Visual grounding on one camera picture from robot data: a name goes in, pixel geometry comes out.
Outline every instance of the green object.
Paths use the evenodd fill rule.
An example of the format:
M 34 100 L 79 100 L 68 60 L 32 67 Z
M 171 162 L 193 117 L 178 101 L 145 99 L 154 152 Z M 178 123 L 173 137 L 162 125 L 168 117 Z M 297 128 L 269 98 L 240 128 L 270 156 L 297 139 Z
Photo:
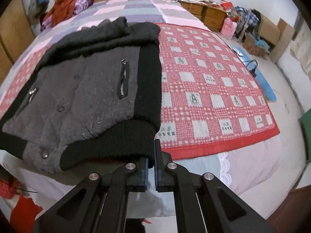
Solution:
M 307 151 L 307 162 L 311 161 L 311 109 L 309 109 L 300 118 L 301 128 L 304 132 L 306 151 Z

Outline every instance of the red bag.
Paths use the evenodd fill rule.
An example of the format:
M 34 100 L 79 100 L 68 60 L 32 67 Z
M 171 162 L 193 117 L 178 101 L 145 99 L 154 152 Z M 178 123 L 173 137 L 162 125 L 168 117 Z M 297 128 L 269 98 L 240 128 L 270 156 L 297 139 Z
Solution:
M 233 4 L 231 2 L 227 2 L 225 0 L 220 0 L 221 6 L 225 11 L 230 10 L 233 7 Z

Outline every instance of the blue mat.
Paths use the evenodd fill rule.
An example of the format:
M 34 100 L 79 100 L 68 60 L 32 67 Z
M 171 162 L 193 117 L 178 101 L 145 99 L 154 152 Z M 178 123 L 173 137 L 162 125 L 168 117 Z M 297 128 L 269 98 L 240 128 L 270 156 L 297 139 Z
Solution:
M 240 57 L 240 60 L 242 61 L 247 61 L 247 60 L 251 60 L 250 57 L 247 56 L 247 54 L 239 47 L 236 47 L 236 46 L 231 46 L 232 48 L 235 48 L 237 50 L 239 50 L 242 54 L 243 54 L 243 57 Z M 251 62 L 248 66 L 247 66 L 247 69 L 248 70 L 251 70 L 255 67 L 255 64 L 254 62 Z M 255 77 L 255 80 L 257 81 L 257 83 L 259 84 L 259 86 L 261 87 L 262 89 L 262 92 L 263 92 L 263 95 L 265 96 L 265 99 L 268 101 L 268 102 L 275 102 L 276 101 L 276 96 L 272 90 L 272 88 L 270 87 L 270 85 L 268 84 L 268 82 L 266 81 L 265 77 L 262 75 L 262 73 L 260 72 L 259 70 L 259 66 L 256 68 L 256 71 L 255 71 L 255 74 L 257 75 Z

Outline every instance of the pink checkered blanket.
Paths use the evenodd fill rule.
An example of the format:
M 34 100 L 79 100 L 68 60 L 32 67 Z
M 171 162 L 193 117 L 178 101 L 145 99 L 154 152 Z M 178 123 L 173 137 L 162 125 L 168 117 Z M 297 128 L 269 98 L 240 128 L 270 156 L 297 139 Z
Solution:
M 258 84 L 210 31 L 159 23 L 161 129 L 172 158 L 207 156 L 279 134 Z

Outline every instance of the metal pivot screw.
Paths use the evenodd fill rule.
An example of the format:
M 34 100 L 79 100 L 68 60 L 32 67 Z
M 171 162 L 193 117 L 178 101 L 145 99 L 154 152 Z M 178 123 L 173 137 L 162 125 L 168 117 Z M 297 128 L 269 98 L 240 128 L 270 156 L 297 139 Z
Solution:
M 136 166 L 134 163 L 128 163 L 126 166 L 125 166 L 128 170 L 133 170 Z
M 214 178 L 214 175 L 210 172 L 207 172 L 206 174 L 204 174 L 204 178 L 206 180 L 212 180 Z
M 97 173 L 91 173 L 89 175 L 89 179 L 90 180 L 97 180 L 99 178 L 98 174 Z
M 175 163 L 168 163 L 168 164 L 167 164 L 167 167 L 168 167 L 169 169 L 176 169 L 176 168 L 177 168 L 177 165 L 176 165 Z

